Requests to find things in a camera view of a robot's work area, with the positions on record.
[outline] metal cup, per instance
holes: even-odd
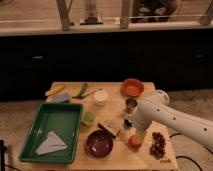
[[[138,102],[134,98],[126,99],[126,113],[132,113],[135,107],[137,106]]]

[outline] red fruit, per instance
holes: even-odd
[[[134,148],[140,148],[142,145],[142,143],[138,140],[136,135],[132,135],[129,138],[129,144],[131,147],[134,147]]]

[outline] orange bowl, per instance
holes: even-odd
[[[144,91],[144,85],[134,78],[126,79],[121,85],[121,92],[125,95],[137,97]]]

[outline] black cabinet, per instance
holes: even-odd
[[[53,81],[213,86],[212,29],[0,37],[0,100],[43,98]]]

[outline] small cup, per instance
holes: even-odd
[[[108,93],[106,90],[98,90],[94,94],[95,103],[97,106],[104,106],[108,99]]]
[[[126,113],[132,113],[135,107],[137,106],[138,102],[134,98],[126,99]]]

